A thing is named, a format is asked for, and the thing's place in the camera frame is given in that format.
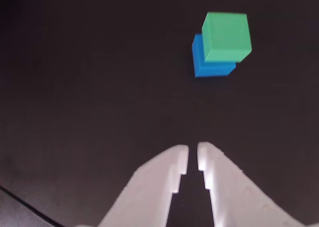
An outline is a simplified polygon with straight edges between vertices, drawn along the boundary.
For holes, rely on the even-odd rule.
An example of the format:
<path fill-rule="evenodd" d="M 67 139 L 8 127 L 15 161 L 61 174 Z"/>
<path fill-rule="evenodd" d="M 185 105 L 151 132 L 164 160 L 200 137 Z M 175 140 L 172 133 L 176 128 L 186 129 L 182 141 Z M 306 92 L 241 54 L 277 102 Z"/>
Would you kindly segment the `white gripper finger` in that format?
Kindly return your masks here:
<path fill-rule="evenodd" d="M 99 225 L 164 227 L 172 195 L 187 173 L 188 154 L 187 145 L 176 145 L 141 165 Z"/>
<path fill-rule="evenodd" d="M 198 169 L 210 193 L 216 227 L 302 227 L 224 153 L 209 142 L 197 146 Z"/>

